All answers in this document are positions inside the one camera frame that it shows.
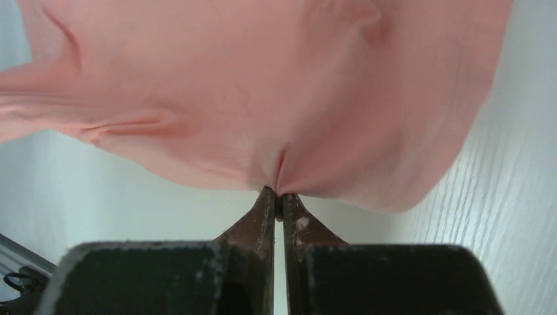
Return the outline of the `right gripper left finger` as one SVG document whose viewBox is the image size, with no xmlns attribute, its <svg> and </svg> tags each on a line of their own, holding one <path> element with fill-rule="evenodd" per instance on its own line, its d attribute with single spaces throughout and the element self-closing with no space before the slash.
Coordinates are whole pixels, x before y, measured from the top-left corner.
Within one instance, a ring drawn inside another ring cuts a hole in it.
<svg viewBox="0 0 557 315">
<path fill-rule="evenodd" d="M 63 257 L 37 314 L 272 314 L 275 202 L 209 241 L 83 243 Z"/>
</svg>

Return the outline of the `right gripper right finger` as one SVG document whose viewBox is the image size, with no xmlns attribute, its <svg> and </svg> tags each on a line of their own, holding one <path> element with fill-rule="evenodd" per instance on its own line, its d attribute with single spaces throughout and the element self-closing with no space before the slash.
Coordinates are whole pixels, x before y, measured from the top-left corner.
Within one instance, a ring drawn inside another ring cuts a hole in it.
<svg viewBox="0 0 557 315">
<path fill-rule="evenodd" d="M 350 244 L 304 206 L 280 199 L 290 314 L 502 314 L 467 248 Z"/>
</svg>

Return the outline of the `salmon pink t-shirt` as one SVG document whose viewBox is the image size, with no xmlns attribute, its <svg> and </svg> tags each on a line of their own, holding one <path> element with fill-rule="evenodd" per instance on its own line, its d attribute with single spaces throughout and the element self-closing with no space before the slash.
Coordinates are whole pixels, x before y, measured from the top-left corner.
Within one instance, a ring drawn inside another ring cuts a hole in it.
<svg viewBox="0 0 557 315">
<path fill-rule="evenodd" d="M 400 212 L 459 155 L 511 1 L 19 1 L 1 141 L 52 129 L 195 188 Z"/>
</svg>

